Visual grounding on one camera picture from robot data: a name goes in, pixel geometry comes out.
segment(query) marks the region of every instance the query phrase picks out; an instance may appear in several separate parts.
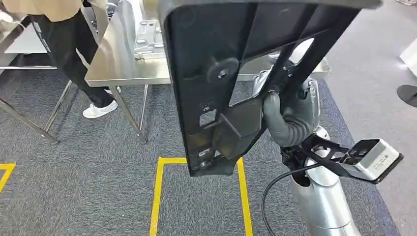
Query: metal table leg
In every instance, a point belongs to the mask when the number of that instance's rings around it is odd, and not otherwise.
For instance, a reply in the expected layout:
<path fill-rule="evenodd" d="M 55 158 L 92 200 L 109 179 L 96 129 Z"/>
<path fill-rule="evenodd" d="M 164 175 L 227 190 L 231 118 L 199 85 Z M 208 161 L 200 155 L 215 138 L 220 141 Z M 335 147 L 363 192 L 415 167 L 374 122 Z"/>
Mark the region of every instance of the metal table leg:
<path fill-rule="evenodd" d="M 21 113 L 19 113 L 18 111 L 16 111 L 12 106 L 10 106 L 7 102 L 5 102 L 1 99 L 0 99 L 0 107 L 5 109 L 8 113 L 12 114 L 16 119 L 20 120 L 21 122 L 25 123 L 27 126 L 32 128 L 40 136 L 48 139 L 53 144 L 58 143 L 58 140 L 54 136 L 48 134 L 48 132 L 46 132 L 42 128 L 38 127 L 30 119 L 28 119 L 26 116 L 24 116 Z"/>
<path fill-rule="evenodd" d="M 116 87 L 109 87 L 110 90 L 112 91 L 113 97 L 115 98 L 115 100 L 117 101 L 117 103 L 120 105 L 121 110 L 123 111 L 124 116 L 126 117 L 127 121 L 130 123 L 130 125 L 133 127 L 133 129 L 136 132 L 136 135 L 139 137 L 139 139 L 141 140 L 141 143 L 144 144 L 146 143 L 146 138 L 144 137 L 140 127 L 138 126 L 138 124 L 136 123 L 135 119 L 133 118 L 129 108 L 127 107 L 126 103 L 124 102 L 124 99 L 122 98 L 122 96 L 120 95 L 119 91 L 117 90 Z"/>
<path fill-rule="evenodd" d="M 46 132 L 49 132 L 49 129 L 51 128 L 52 123 L 54 122 L 55 118 L 57 117 L 58 110 L 60 109 L 60 107 L 61 107 L 61 105 L 64 101 L 64 98 L 67 95 L 69 88 L 71 87 L 71 84 L 72 84 L 72 81 L 71 80 L 68 81 L 68 84 L 66 84 L 66 86 L 64 88 L 64 91 L 62 92 L 62 95 L 61 95 L 60 99 L 58 100 L 58 103 L 55 105 L 55 108 L 52 111 L 51 116 L 49 117 L 48 121 L 46 122 L 45 128 L 44 128 Z"/>
<path fill-rule="evenodd" d="M 145 85 L 145 88 L 144 88 L 144 98 L 143 98 L 143 102 L 142 102 L 141 123 L 140 123 L 140 126 L 139 126 L 139 129 L 140 130 L 142 130 L 142 127 L 143 127 L 143 120 L 144 120 L 144 117 L 145 117 L 145 107 L 146 107 L 146 99 L 147 99 L 147 97 L 148 97 L 148 85 Z"/>

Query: black round base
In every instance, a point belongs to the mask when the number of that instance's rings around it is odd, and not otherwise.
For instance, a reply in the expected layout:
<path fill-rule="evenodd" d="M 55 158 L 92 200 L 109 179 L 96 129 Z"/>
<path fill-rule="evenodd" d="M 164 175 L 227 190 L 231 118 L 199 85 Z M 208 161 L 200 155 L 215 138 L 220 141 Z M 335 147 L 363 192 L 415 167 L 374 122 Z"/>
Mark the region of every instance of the black round base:
<path fill-rule="evenodd" d="M 417 87 L 401 85 L 397 88 L 398 97 L 410 106 L 417 107 Z"/>

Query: gray robotic hand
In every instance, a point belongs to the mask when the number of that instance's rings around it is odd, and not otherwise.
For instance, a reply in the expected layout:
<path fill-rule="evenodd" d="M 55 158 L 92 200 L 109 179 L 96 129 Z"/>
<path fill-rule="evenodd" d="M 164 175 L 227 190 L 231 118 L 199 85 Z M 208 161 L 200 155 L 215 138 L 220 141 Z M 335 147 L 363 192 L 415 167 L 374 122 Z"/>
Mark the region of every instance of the gray robotic hand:
<path fill-rule="evenodd" d="M 276 92 L 264 100 L 264 118 L 274 141 L 281 147 L 299 145 L 311 135 L 320 120 L 319 91 L 316 80 L 308 78 L 294 94 L 291 105 L 280 113 L 281 101 Z"/>

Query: yellow tape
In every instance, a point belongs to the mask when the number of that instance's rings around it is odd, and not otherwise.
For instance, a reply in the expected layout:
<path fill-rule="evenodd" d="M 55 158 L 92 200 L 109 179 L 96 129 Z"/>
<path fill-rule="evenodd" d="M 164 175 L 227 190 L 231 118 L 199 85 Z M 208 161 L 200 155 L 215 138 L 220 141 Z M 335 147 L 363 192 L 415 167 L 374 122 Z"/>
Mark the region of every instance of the yellow tape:
<path fill-rule="evenodd" d="M 238 161 L 238 177 L 240 200 L 242 203 L 243 225 L 245 226 L 245 236 L 253 236 L 252 220 L 250 219 L 249 199 L 246 187 L 245 168 L 243 167 L 243 158 Z"/>
<path fill-rule="evenodd" d="M 15 163 L 0 164 L 0 170 L 4 170 L 4 174 L 0 178 L 0 192 L 3 189 L 4 185 L 6 184 L 7 179 L 12 173 L 12 170 L 15 167 L 15 165 L 16 165 Z"/>
<path fill-rule="evenodd" d="M 156 236 L 156 231 L 158 229 L 159 204 L 161 202 L 163 174 L 164 174 L 164 158 L 160 157 L 158 159 L 158 165 L 156 168 L 155 186 L 153 190 L 153 205 L 152 205 L 152 212 L 150 214 L 149 236 Z"/>
<path fill-rule="evenodd" d="M 153 191 L 152 212 L 150 214 L 149 236 L 156 236 L 156 233 L 158 230 L 159 205 L 161 203 L 162 177 L 164 174 L 165 164 L 187 164 L 187 160 L 184 157 L 172 157 L 172 158 L 159 157 L 157 168 L 156 168 L 155 186 L 154 186 L 154 191 Z M 252 221 L 250 219 L 249 199 L 248 199 L 248 194 L 247 194 L 246 178 L 245 178 L 245 172 L 244 172 L 245 170 L 243 167 L 242 158 L 239 159 L 237 164 L 238 164 L 240 200 L 242 203 L 245 236 L 253 236 Z"/>

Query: gray floor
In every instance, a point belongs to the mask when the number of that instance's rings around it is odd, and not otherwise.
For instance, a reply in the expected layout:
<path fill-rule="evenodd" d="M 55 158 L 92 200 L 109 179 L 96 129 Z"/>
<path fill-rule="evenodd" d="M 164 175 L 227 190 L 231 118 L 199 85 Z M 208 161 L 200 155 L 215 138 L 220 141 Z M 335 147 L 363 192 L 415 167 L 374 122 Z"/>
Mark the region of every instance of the gray floor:
<path fill-rule="evenodd" d="M 4 74 L 0 94 L 37 123 L 52 110 L 64 79 L 57 72 Z M 243 95 L 250 84 L 239 84 Z M 332 138 L 352 144 L 344 120 L 324 81 L 320 81 L 322 125 Z M 142 88 L 123 88 L 134 116 Z M 0 235 L 148 235 L 156 162 L 184 156 L 170 86 L 149 90 L 141 145 L 119 109 L 97 120 L 80 113 L 87 97 L 70 90 L 52 128 L 61 143 L 51 145 L 5 112 L 0 113 L 0 163 L 16 167 L 0 193 Z M 263 189 L 287 169 L 266 133 L 245 156 L 253 235 L 266 236 L 260 214 Z M 160 204 L 160 236 L 241 236 L 242 207 L 236 173 L 231 177 L 190 178 L 185 165 L 165 167 Z M 347 199 L 364 236 L 395 236 L 398 231 L 373 185 L 344 181 Z M 288 179 L 267 199 L 277 235 L 306 235 Z"/>
<path fill-rule="evenodd" d="M 381 137 L 403 152 L 405 161 L 378 188 L 401 235 L 417 233 L 415 158 L 417 109 L 396 89 L 417 85 L 399 55 L 417 38 L 417 6 L 385 1 L 363 11 L 329 52 L 326 82 L 357 141 Z"/>

